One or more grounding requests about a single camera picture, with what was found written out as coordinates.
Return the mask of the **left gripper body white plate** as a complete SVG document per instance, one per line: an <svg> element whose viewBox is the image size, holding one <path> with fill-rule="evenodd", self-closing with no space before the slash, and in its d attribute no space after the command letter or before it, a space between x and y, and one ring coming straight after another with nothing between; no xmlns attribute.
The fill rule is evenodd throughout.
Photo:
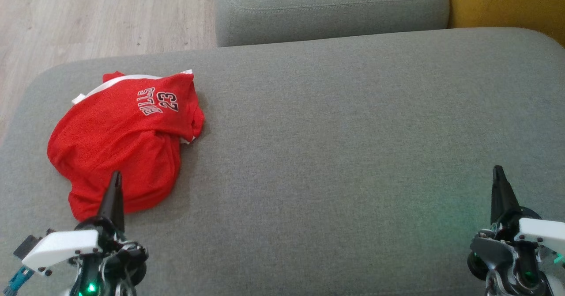
<svg viewBox="0 0 565 296"><path fill-rule="evenodd" d="M68 296L135 296L148 257L145 247L126 238L123 222L95 216L74 230L40 238L22 264L42 274L60 262L74 266L77 274Z"/></svg>

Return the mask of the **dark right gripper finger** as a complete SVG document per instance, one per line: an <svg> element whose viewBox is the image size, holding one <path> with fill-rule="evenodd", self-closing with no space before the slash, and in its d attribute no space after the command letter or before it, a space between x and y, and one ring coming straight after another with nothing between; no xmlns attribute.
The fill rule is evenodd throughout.
<svg viewBox="0 0 565 296"><path fill-rule="evenodd" d="M510 182L507 180L503 167L500 165L494 166L492 173L490 223L507 226L512 218L521 216L521 206Z"/></svg>

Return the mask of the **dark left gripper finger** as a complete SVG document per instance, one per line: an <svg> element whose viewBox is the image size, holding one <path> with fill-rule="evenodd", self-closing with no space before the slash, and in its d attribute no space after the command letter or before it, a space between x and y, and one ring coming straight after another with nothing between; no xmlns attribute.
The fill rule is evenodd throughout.
<svg viewBox="0 0 565 296"><path fill-rule="evenodd" d="M97 216L109 220L119 232L125 233L124 201L121 172L114 171L98 209Z"/></svg>

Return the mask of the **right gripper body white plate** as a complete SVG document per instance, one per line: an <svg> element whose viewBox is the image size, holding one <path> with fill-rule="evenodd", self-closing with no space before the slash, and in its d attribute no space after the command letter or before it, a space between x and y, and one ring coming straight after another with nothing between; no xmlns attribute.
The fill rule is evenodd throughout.
<svg viewBox="0 0 565 296"><path fill-rule="evenodd" d="M521 213L472 238L467 266L485 283L486 296L562 296L563 280L543 271L544 262L564 266L564 223Z"/></svg>

